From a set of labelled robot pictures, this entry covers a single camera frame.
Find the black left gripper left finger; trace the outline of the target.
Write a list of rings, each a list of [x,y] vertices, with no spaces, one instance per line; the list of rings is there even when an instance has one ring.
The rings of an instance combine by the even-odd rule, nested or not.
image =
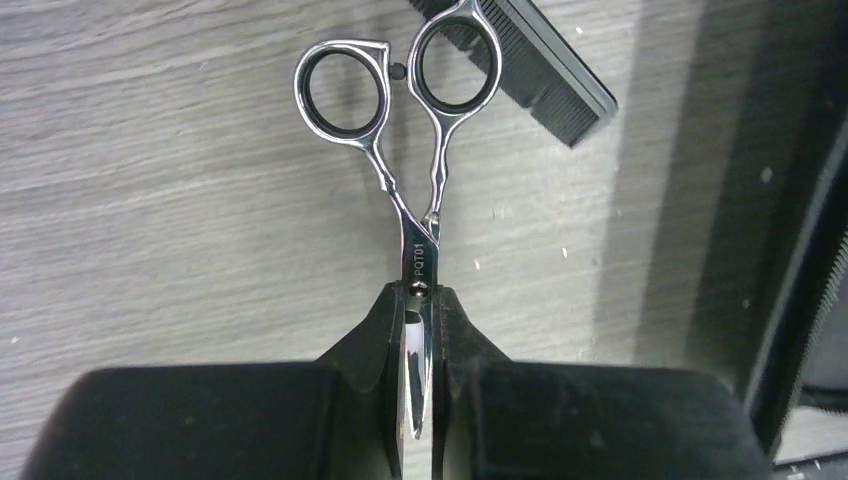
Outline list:
[[[398,479],[400,287],[312,361],[105,368],[43,427],[25,479]]]

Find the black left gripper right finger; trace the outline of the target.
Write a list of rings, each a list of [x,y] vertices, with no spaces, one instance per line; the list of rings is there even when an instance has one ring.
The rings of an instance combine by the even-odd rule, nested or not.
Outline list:
[[[435,297],[436,479],[767,479],[737,400],[687,370],[514,361]]]

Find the silver thinning scissors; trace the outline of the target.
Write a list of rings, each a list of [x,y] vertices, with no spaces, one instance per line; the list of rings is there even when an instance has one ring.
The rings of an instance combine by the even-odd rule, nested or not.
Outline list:
[[[446,31],[471,34],[486,57],[484,79],[473,96],[449,101],[437,95],[427,77],[427,53],[434,38]],[[342,126],[316,103],[316,72],[333,58],[356,62],[373,81],[376,105],[359,126]],[[500,38],[479,1],[450,1],[415,32],[405,57],[395,55],[387,40],[340,38],[322,40],[301,55],[293,74],[294,100],[306,126],[321,139],[362,153],[376,174],[399,222],[400,286],[403,319],[404,384],[402,398],[409,434],[419,439],[427,424],[434,384],[436,297],[439,285],[442,209],[449,178],[449,144],[460,126],[495,97],[504,67]],[[384,153],[385,130],[396,93],[415,101],[430,122],[433,140],[428,182],[405,190],[397,175],[399,162]]]

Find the black comb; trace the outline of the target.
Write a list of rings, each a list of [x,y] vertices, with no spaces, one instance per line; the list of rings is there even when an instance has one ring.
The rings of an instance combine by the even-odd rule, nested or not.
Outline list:
[[[531,1],[480,3],[503,52],[500,89],[574,148],[618,112],[610,90]]]

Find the black tool pouch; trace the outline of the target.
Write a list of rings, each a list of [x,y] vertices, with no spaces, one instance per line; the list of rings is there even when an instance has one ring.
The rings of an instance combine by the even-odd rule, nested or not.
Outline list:
[[[728,375],[770,474],[791,413],[847,411],[847,5],[774,1],[687,352]]]

